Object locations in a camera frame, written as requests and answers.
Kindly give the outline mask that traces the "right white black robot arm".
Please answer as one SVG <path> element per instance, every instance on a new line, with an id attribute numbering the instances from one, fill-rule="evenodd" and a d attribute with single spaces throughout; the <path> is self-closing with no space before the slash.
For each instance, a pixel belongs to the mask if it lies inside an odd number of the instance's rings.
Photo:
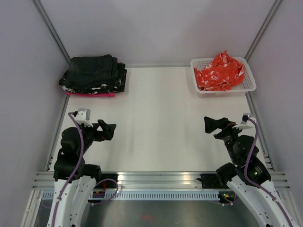
<path id="1" fill-rule="evenodd" d="M 243 202 L 261 227 L 297 227 L 281 201 L 266 166 L 259 160 L 256 142 L 259 130 L 255 118 L 244 114 L 241 123 L 228 118 L 204 117 L 205 132 L 222 140 L 230 163 L 216 170 L 216 183 L 231 189 Z"/>

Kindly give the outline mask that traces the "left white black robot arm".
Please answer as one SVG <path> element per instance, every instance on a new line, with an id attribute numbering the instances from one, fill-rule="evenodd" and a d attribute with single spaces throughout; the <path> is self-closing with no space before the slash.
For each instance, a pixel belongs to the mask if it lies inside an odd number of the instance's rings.
<path id="1" fill-rule="evenodd" d="M 89 196 L 103 183 L 100 166 L 83 158 L 93 142 L 112 140 L 116 124 L 103 120 L 91 126 L 76 123 L 62 132 L 61 148 L 54 164 L 54 196 L 49 227 L 79 227 Z"/>

